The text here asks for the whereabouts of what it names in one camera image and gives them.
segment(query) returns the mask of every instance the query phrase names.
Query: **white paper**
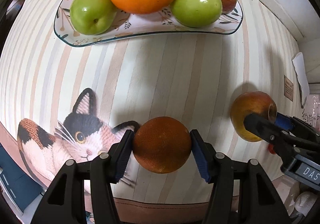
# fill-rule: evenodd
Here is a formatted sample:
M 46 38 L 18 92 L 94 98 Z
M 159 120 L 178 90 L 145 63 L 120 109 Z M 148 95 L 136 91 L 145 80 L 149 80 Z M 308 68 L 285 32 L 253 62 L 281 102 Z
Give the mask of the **white paper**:
M 298 76 L 298 82 L 300 85 L 301 94 L 301 106 L 304 108 L 307 102 L 307 96 L 310 94 L 309 84 L 306 76 L 306 70 L 304 67 L 303 54 L 299 52 L 295 58 L 292 60 L 294 69 L 296 70 Z

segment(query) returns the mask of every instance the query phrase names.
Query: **brown label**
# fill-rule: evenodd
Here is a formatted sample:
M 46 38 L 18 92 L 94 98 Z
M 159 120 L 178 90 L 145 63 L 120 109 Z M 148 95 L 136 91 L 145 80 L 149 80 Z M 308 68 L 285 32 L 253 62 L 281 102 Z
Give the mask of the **brown label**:
M 284 75 L 284 96 L 293 101 L 293 83 Z

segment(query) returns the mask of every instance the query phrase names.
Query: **floral plate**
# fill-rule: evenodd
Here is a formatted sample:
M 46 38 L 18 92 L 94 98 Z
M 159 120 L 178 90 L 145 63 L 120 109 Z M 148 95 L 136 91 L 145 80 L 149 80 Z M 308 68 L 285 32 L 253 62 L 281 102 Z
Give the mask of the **floral plate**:
M 99 35 L 88 36 L 77 32 L 71 24 L 69 12 L 72 1 L 62 0 L 54 20 L 55 34 L 72 47 L 83 47 L 121 38 L 157 33 L 232 34 L 238 30 L 243 20 L 243 12 L 239 2 L 230 13 L 222 14 L 217 21 L 202 28 L 190 28 L 182 25 L 174 18 L 170 7 L 146 15 L 130 14 L 119 10 L 107 31 Z

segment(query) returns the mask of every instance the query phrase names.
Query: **cat eye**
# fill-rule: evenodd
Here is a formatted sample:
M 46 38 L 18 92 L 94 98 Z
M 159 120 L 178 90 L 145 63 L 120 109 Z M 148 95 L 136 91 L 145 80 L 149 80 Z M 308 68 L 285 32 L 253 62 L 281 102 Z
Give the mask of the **cat eye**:
M 80 131 L 76 132 L 75 138 L 76 138 L 76 141 L 80 144 L 83 144 L 85 142 L 84 135 Z

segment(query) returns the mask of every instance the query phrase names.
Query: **label with text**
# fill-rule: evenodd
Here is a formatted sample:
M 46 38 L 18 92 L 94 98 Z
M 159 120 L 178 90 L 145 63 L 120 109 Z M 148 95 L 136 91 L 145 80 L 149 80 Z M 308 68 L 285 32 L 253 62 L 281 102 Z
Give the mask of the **label with text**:
M 284 96 L 293 101 L 293 83 L 284 75 Z
M 315 184 L 320 183 L 320 171 L 305 163 L 300 165 L 300 167 L 296 170 L 296 174 Z

